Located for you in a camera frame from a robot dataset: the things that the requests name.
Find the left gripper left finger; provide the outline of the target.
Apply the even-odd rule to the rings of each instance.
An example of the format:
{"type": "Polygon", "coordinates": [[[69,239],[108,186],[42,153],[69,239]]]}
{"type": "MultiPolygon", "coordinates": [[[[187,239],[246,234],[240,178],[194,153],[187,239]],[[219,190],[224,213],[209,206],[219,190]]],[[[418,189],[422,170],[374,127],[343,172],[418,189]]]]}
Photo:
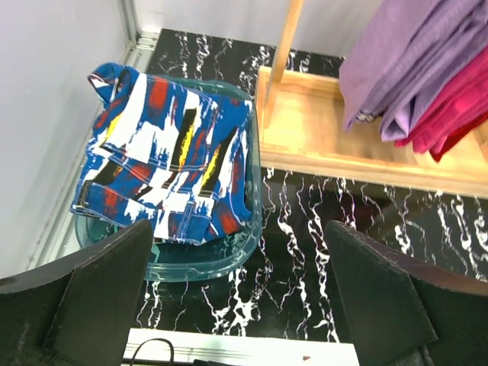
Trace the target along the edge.
{"type": "Polygon", "coordinates": [[[3,365],[119,365],[153,244],[140,220],[1,280],[3,365]]]}

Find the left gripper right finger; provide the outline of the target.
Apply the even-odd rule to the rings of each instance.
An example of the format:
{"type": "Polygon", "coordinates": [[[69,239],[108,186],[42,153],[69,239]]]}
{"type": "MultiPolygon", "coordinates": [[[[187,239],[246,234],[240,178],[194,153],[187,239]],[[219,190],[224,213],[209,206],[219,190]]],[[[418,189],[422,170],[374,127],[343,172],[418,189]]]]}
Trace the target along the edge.
{"type": "Polygon", "coordinates": [[[325,237],[361,365],[485,365],[487,284],[339,221],[325,237]]]}

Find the blue patterned trousers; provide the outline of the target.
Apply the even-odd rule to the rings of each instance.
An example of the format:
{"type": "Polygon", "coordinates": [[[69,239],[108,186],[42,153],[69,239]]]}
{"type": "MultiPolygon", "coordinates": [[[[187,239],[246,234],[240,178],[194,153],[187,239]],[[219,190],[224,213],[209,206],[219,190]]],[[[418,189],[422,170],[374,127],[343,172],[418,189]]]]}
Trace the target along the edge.
{"type": "Polygon", "coordinates": [[[252,102],[104,63],[88,75],[103,111],[71,211],[191,245],[241,231],[252,102]]]}

